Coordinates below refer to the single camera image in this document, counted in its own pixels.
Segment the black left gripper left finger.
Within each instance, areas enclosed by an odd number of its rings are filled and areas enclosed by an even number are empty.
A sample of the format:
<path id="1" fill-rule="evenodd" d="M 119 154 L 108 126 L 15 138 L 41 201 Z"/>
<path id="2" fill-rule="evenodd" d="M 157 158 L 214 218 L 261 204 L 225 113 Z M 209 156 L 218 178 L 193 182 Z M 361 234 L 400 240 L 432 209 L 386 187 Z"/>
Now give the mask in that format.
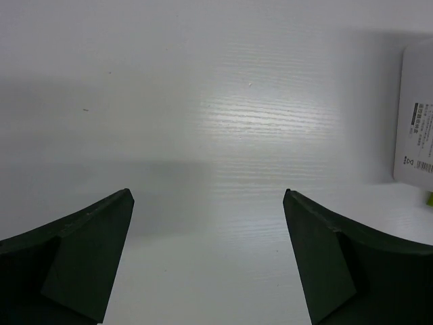
<path id="1" fill-rule="evenodd" d="M 2 324 L 102 324 L 134 198 L 119 190 L 1 241 Z"/>

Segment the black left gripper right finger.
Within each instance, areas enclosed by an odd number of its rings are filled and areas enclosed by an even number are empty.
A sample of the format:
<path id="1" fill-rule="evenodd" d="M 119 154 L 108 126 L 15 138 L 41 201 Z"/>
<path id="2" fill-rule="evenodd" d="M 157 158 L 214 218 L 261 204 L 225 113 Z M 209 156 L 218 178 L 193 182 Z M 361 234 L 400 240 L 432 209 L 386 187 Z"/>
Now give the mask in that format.
<path id="1" fill-rule="evenodd" d="M 312 324 L 432 323 L 432 246 L 375 230 L 291 189 L 283 208 Z"/>

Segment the green and yellow lego stack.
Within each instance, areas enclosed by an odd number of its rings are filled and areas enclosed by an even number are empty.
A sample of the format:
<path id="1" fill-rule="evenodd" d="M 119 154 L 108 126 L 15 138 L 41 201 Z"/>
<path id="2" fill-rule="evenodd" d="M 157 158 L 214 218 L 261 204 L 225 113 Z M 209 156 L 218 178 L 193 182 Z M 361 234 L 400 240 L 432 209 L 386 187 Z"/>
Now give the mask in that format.
<path id="1" fill-rule="evenodd" d="M 430 192 L 430 193 L 428 194 L 426 204 L 427 204 L 429 207 L 433 207 L 433 192 Z"/>

